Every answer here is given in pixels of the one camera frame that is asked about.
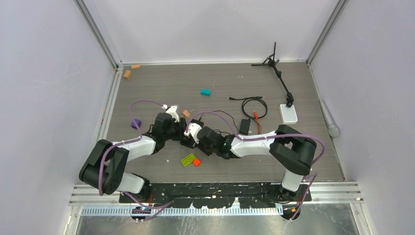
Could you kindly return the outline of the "black power adapter with cord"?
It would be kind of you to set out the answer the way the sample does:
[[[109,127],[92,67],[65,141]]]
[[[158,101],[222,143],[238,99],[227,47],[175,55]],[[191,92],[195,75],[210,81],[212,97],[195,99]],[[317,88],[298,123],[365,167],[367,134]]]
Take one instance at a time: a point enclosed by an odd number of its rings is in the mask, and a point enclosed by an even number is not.
[[[238,131],[238,133],[239,134],[241,134],[241,135],[243,135],[243,133],[241,133],[240,132],[240,127],[238,127],[237,125],[236,125],[236,122],[235,122],[235,118],[231,115],[231,114],[229,114],[229,113],[227,113],[227,112],[225,112],[225,111],[223,111],[223,110],[214,110],[214,111],[201,111],[199,114],[202,116],[204,113],[223,113],[223,114],[225,114],[225,115],[227,115],[227,116],[229,116],[230,118],[231,118],[231,120],[232,120],[232,124],[234,125],[234,127],[231,127],[231,129],[233,130],[233,129],[235,129],[235,130],[237,130]],[[244,134],[244,135],[249,135],[249,134],[252,134],[253,132],[252,132],[252,130],[250,129],[250,128],[248,128],[248,130],[247,130],[247,132],[246,132],[246,134]]]

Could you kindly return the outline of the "black network switch box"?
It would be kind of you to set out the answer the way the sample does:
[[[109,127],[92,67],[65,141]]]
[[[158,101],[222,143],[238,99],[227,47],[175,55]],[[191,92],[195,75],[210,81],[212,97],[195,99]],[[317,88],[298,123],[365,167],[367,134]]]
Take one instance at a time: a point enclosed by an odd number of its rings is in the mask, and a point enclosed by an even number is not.
[[[192,120],[188,127],[184,129],[184,135],[180,141],[182,146],[188,148],[195,148],[198,147],[199,139],[197,138],[197,134],[203,128],[204,123],[199,120]]]

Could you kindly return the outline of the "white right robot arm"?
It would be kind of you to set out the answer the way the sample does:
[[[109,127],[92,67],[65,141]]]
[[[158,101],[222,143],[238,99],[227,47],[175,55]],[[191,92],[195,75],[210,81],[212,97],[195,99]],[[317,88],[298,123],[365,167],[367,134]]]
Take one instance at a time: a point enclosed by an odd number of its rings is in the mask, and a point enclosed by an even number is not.
[[[280,125],[276,131],[263,135],[222,136],[207,126],[191,124],[185,135],[207,155],[214,153],[226,160],[253,155],[274,157],[285,168],[279,194],[286,201],[298,196],[300,183],[309,175],[317,149],[317,143],[310,135],[288,125]]]

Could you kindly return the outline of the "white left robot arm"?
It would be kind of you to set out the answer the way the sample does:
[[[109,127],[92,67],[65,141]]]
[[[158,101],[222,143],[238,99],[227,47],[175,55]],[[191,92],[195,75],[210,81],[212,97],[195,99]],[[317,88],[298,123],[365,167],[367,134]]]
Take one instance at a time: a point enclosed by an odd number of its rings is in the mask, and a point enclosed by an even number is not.
[[[175,119],[168,113],[159,113],[149,132],[140,139],[122,142],[99,140],[81,167],[79,180],[102,194],[126,191],[137,202],[146,202],[150,196],[149,181],[140,175],[126,173],[127,163],[158,153],[169,140],[182,141],[186,126],[184,117]]]

